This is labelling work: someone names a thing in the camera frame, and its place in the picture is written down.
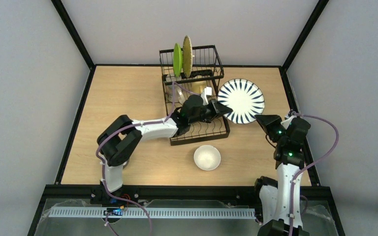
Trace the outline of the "blue striped white plate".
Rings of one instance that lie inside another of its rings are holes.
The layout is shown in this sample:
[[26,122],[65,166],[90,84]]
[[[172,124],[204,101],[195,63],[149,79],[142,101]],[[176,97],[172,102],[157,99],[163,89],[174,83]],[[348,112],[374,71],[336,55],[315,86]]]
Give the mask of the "blue striped white plate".
[[236,78],[225,82],[219,89],[218,102],[232,109],[224,115],[235,124],[249,124],[256,121],[265,108],[261,89],[252,81]]

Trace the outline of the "yellow mug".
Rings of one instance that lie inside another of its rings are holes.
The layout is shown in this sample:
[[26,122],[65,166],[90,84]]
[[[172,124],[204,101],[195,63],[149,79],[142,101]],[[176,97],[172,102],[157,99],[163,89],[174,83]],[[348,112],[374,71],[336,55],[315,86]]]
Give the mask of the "yellow mug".
[[207,86],[208,85],[206,81],[192,82],[190,91],[200,95]]

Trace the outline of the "clear glass cup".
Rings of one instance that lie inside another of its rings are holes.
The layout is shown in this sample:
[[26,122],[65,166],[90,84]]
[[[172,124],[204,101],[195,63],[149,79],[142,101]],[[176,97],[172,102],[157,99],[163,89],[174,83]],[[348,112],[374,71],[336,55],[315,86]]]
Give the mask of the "clear glass cup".
[[[178,82],[181,81],[182,77],[176,77],[173,73],[165,75],[165,82]],[[174,85],[165,85],[166,98],[170,102],[183,104],[186,100],[183,90]]]

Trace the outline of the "white ceramic bowl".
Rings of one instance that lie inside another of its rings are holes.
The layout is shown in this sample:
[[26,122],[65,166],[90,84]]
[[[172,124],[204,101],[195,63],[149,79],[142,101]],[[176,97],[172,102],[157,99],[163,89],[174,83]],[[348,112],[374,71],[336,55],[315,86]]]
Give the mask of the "white ceramic bowl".
[[202,145],[195,150],[193,159],[201,170],[212,171],[220,165],[221,154],[214,146]]

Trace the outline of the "round bamboo tray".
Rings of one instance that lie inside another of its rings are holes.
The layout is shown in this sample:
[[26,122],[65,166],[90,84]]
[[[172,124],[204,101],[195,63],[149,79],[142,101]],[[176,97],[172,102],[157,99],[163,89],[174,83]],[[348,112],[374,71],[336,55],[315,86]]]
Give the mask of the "round bamboo tray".
[[191,39],[188,35],[186,35],[183,40],[182,54],[183,54],[182,70],[185,77],[189,78],[192,72],[193,53],[192,53]]

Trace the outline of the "green plate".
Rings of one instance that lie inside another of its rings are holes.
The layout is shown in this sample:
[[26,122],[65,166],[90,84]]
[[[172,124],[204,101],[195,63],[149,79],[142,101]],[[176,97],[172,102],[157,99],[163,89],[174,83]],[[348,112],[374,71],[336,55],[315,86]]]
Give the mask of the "green plate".
[[181,76],[183,66],[183,51],[178,43],[175,43],[173,49],[173,72],[176,77]]

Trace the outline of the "white bowl dark rim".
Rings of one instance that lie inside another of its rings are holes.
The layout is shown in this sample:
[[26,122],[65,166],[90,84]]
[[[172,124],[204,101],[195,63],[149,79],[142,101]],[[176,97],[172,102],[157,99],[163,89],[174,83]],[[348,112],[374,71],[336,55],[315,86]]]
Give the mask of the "white bowl dark rim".
[[126,168],[129,164],[129,160],[123,163],[123,169]]

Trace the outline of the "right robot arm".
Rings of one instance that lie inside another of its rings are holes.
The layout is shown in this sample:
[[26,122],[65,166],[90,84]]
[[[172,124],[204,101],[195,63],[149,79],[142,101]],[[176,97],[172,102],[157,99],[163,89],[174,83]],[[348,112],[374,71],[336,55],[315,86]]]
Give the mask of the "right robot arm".
[[275,143],[277,179],[261,176],[254,189],[262,205],[259,236],[308,236],[303,229],[300,182],[305,167],[302,145],[311,125],[302,118],[256,115],[268,139]]

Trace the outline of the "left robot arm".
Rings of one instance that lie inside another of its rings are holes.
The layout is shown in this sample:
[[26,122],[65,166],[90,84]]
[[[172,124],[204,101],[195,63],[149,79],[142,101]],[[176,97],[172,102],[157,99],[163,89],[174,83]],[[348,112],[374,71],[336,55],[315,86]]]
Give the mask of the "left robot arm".
[[216,99],[191,95],[182,106],[164,118],[134,120],[119,116],[97,138],[96,156],[101,160],[101,182],[113,193],[123,186],[123,168],[140,142],[186,134],[192,124],[211,123],[233,110]]

